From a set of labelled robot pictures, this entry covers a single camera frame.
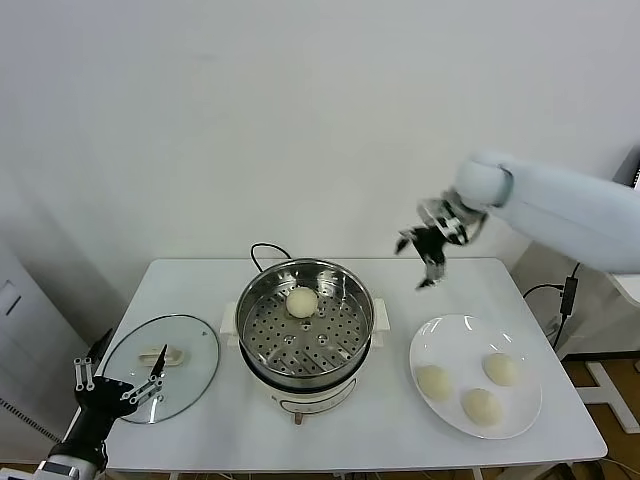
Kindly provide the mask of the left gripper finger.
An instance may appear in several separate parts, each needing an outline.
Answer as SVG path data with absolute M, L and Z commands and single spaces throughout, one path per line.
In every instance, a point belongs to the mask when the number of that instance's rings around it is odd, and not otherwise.
M 143 383 L 125 391 L 120 397 L 122 401 L 145 403 L 162 389 L 163 380 L 161 374 L 165 366 L 167 347 L 168 345 L 165 344 L 161 349 L 147 379 Z
M 83 357 L 77 357 L 73 361 L 76 391 L 93 391 L 94 367 L 98 365 L 110 343 L 113 329 L 108 329 L 102 337 L 94 342 Z

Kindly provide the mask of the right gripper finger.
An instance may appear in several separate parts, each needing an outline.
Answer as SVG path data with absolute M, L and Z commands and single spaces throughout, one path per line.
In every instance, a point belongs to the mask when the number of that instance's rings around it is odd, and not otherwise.
M 417 253 L 421 252 L 422 227 L 412 227 L 399 232 L 399 239 L 396 242 L 396 252 L 401 253 L 409 245 L 412 245 Z
M 421 290 L 428 287 L 433 287 L 439 283 L 445 276 L 446 263 L 436 262 L 432 259 L 427 259 L 425 263 L 425 275 L 424 278 L 416 286 L 417 290 Z

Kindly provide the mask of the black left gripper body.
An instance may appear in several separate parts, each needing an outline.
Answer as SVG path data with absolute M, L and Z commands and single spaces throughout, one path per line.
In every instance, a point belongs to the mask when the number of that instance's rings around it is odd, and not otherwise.
M 123 397 L 133 388 L 132 384 L 121 380 L 95 377 L 92 389 L 86 385 L 81 391 L 75 392 L 80 407 L 78 420 L 112 424 L 116 419 L 134 413 L 135 404 Z

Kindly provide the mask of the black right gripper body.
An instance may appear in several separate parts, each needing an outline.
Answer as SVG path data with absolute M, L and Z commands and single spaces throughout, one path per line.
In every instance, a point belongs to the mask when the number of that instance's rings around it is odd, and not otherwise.
M 436 226 L 420 226 L 412 229 L 415 250 L 426 265 L 444 265 L 444 246 L 447 238 Z

